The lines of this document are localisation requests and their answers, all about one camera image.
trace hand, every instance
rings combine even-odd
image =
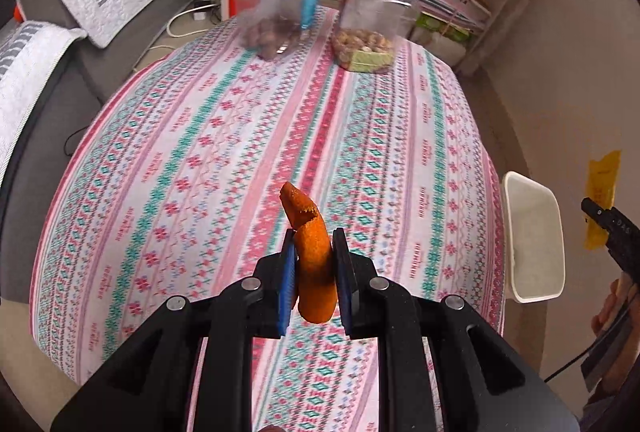
[[[611,293],[605,299],[600,313],[591,319],[591,329],[596,336],[602,331],[604,323],[609,320],[613,307],[616,304],[618,282],[618,280],[615,280],[611,283]],[[615,394],[620,390],[640,354],[640,295],[635,297],[637,292],[638,286],[633,285],[627,296],[627,301],[631,301],[629,307],[629,316],[631,317],[632,323],[631,334],[626,340],[616,361],[611,365],[600,382],[601,388],[607,394]]]

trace yellow paper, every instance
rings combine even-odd
[[[600,161],[589,161],[589,177],[587,179],[586,195],[598,203],[602,208],[611,208],[616,193],[616,180],[620,168],[620,151],[609,152]],[[588,218],[587,238],[584,247],[595,250],[607,243],[609,233],[600,228],[591,218]]]

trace white container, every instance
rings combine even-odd
[[[516,172],[502,180],[506,296],[520,303],[560,296],[564,241],[560,209],[547,187]]]

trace table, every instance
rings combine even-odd
[[[498,178],[448,66],[403,41],[388,75],[349,73],[319,9],[282,62],[239,46],[234,20],[137,73],[74,155],[43,230],[31,291],[40,349],[78,383],[172,294],[196,300],[280,249],[286,180],[328,228],[411,293],[456,293],[502,326]],[[297,311],[254,343],[254,424],[375,428],[374,340]]]

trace carrot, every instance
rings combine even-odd
[[[334,314],[338,294],[324,220],[316,204],[288,181],[280,189],[280,201],[296,231],[293,241],[298,252],[298,311],[307,322],[328,322]]]

